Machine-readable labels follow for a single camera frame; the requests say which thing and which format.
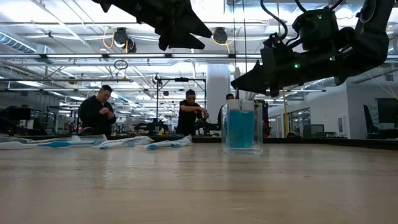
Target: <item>black jacket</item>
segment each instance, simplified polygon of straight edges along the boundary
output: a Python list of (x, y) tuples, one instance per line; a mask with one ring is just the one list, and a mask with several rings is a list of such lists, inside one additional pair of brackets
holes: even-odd
[(95, 96), (85, 100), (79, 108), (79, 118), (83, 122), (83, 128), (93, 128), (94, 134), (110, 135), (112, 131), (111, 125), (116, 122), (116, 117), (108, 119), (106, 115), (101, 115), (100, 110), (104, 107), (113, 113), (113, 108), (108, 102), (102, 105)]

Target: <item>black shirt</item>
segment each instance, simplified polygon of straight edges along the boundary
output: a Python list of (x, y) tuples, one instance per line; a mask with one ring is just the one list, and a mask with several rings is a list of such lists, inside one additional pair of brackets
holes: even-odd
[(199, 104), (194, 103), (190, 105), (187, 100), (183, 100), (180, 102), (180, 112), (178, 113), (178, 126), (177, 126), (177, 134), (189, 135), (195, 134), (195, 123), (197, 118), (201, 119), (201, 111), (192, 111), (192, 112), (184, 112), (181, 110), (181, 106), (199, 106)]
[(83, 122), (83, 128), (93, 128), (94, 134), (110, 135), (112, 132), (111, 125), (116, 122), (116, 117), (108, 119), (106, 115), (100, 114), (100, 110), (104, 107), (113, 113), (113, 108), (108, 102), (103, 105), (95, 96), (85, 100), (79, 108), (79, 118)]

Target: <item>ceiling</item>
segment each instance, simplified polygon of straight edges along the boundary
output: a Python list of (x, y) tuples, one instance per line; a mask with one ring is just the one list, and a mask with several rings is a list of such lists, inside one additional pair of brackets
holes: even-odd
[[(112, 33), (118, 27), (127, 28), (129, 37), (137, 46), (137, 53), (140, 54), (163, 54), (158, 47), (159, 36), (154, 34), (154, 29), (148, 25), (136, 23), (136, 19), (128, 13), (112, 6), (108, 13), (104, 13), (99, 4), (91, 0), (0, 0), (0, 33), (5, 33), (24, 44), (37, 50), (44, 49), (46, 53), (56, 54), (124, 54), (124, 51), (113, 44)], [(242, 1), (225, 0), (191, 0), (193, 10), (205, 24), (214, 31), (216, 27), (224, 27), (228, 34), (227, 46), (218, 45), (212, 39), (200, 38), (206, 45), (203, 50), (190, 49), (167, 49), (166, 53), (180, 54), (258, 54), (262, 48), (262, 42), (270, 35), (281, 29), (280, 25), (267, 15), (260, 7), (258, 0), (245, 0), (243, 9)], [(266, 4), (269, 10), (286, 21), (289, 33), (288, 39), (295, 37), (291, 25), (294, 19), (301, 14), (293, 1), (275, 1)], [(306, 0), (302, 1), (307, 9), (318, 9), (327, 5), (329, 0)], [(363, 1), (346, 0), (346, 4), (337, 10), (339, 26), (351, 26), (356, 24), (354, 15), (361, 9)], [(393, 9), (389, 21), (389, 35), (395, 38), (395, 24), (398, 22), (398, 12)], [(391, 47), (391, 55), (398, 53)], [(0, 52), (3, 54), (20, 54), (6, 45), (0, 44)], [(125, 70), (116, 70), (114, 63), (118, 59), (97, 60), (97, 59), (76, 59), (58, 58), (52, 60), (53, 64), (46, 64), (36, 60), (24, 60), (19, 58), (0, 59), (3, 68), (0, 71), (3, 78), (11, 77), (34, 77), (42, 78), (70, 78), (90, 79), (89, 82), (78, 82), (71, 85), (67, 82), (47, 83), (50, 88), (94, 88), (108, 84), (117, 89), (131, 89), (132, 91), (120, 91), (116, 94), (115, 102), (120, 102), (120, 109), (135, 109), (138, 114), (153, 116), (153, 104), (155, 100), (155, 88), (152, 79), (158, 74), (161, 78), (206, 78), (207, 65), (209, 63), (227, 63), (231, 75), (235, 70), (234, 61), (218, 59), (193, 59), (174, 60), (166, 58), (126, 59), (129, 66)], [(252, 69), (255, 60), (245, 63), (240, 60), (236, 66), (243, 73)], [(321, 84), (332, 85), (333, 82), (306, 83), (309, 88), (322, 88)], [(175, 83), (169, 82), (164, 88), (198, 90), (197, 98), (204, 98), (203, 83)], [(160, 112), (164, 115), (174, 116), (178, 107), (174, 106), (173, 99), (184, 97), (184, 91), (170, 91), (169, 96), (161, 96), (164, 104)], [(94, 92), (83, 91), (80, 93), (62, 92), (65, 96), (85, 97)], [(288, 98), (294, 100), (300, 94)]]

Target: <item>table surface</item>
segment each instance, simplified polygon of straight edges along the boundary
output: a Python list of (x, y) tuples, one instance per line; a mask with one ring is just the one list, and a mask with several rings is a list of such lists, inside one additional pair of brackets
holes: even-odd
[(220, 144), (0, 151), (0, 223), (398, 223), (398, 152)]

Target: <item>man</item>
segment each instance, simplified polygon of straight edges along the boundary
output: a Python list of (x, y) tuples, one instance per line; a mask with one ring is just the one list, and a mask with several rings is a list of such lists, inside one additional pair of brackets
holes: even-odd
[[(235, 99), (234, 95), (231, 94), (231, 93), (228, 93), (228, 94), (225, 96), (225, 98), (226, 98), (226, 101)], [(217, 118), (217, 120), (218, 120), (218, 126), (220, 127), (220, 129), (221, 129), (221, 114), (222, 114), (222, 112), (223, 112), (223, 106), (220, 107), (220, 111), (218, 112), (218, 118)]]
[(85, 100), (79, 109), (79, 118), (83, 128), (93, 128), (93, 134), (111, 134), (111, 125), (116, 122), (113, 108), (108, 99), (112, 94), (112, 88), (102, 86), (96, 96)]
[(207, 110), (195, 103), (196, 94), (193, 90), (185, 93), (186, 100), (180, 102), (180, 112), (178, 113), (177, 134), (195, 135), (196, 119), (207, 119)]

